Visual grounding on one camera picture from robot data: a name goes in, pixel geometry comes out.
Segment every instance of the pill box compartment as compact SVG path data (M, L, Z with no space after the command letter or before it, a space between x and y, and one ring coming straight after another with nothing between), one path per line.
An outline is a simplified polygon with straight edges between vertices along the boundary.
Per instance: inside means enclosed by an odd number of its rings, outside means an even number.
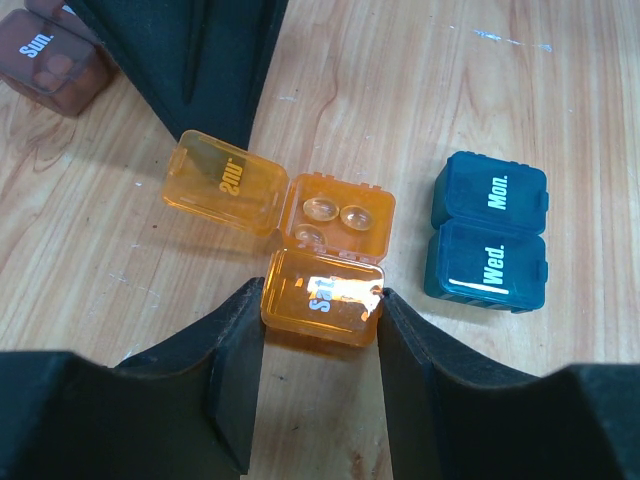
M547 276L539 236L452 219L429 242L424 290L435 298L521 313L544 305Z
M258 236L279 228L289 248L374 264L387 253L395 208L393 195L380 187L320 173L299 175L289 186L280 165L193 130L173 152L163 198ZM305 203L314 200L336 211L310 215Z
M89 42L26 10L0 22L0 75L65 116L78 115L109 80Z
M61 0L25 0L24 6L30 12L75 33L91 44L99 43L98 37L91 29Z
M457 152L438 176L431 223L450 218L540 234L549 209L547 177L541 170L471 152Z
M282 249L271 258L262 318L280 330L368 345L376 336L383 286L375 265Z

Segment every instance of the wood grain surface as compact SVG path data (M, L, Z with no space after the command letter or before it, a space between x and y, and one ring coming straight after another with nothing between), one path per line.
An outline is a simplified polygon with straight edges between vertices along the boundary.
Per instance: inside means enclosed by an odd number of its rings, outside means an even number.
M638 362L639 24L635 0L290 0L251 149L391 191L387 285L480 352L540 375ZM162 202L175 143L123 76L79 119L0 84L0 129L0 348L115 365L266 273L262 240ZM542 310L422 292L457 150L546 172ZM392 478L376 345L268 332L247 478Z

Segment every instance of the clear capsule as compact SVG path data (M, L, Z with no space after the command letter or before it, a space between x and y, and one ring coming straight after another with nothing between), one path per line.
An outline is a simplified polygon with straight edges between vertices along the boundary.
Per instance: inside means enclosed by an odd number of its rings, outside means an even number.
M309 225L308 223L301 223L300 225L297 225L296 228L293 229L293 235L296 239L305 243L317 243L319 245L327 243L324 233L322 233L317 227Z
M366 232L373 226L373 216L357 205L349 205L340 210L340 220L347 227L360 232Z
M340 213L338 206L325 197L313 197L304 202L302 210L305 215L317 222L329 222Z

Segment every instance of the pill box lid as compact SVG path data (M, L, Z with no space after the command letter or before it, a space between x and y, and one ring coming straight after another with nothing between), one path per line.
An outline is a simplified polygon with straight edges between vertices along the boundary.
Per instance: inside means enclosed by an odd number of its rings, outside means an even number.
M278 226L288 184L277 163L188 130L162 195L171 206L266 237Z
M30 12L51 20L94 45L99 42L89 27L62 0L25 0L24 6Z
M471 152L447 161L445 203L452 217L542 233L549 209L541 170Z
M262 318L273 328L365 346L376 335L383 287L378 266L284 248L271 257Z
M0 73L40 93L61 90L95 54L89 42L26 10L14 10L0 22ZM54 63L68 65L57 71L50 68Z
M545 243L534 234L454 218L440 229L436 276L452 295L535 310L545 301Z

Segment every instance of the blue pill box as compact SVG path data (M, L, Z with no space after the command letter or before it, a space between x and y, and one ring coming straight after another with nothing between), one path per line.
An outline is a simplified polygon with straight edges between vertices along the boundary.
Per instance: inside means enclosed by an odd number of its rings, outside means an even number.
M545 243L538 235L454 218L429 241L424 291L521 313L544 305L547 276Z
M431 224L450 218L540 234L549 209L547 177L536 168L471 152L447 160L436 180Z

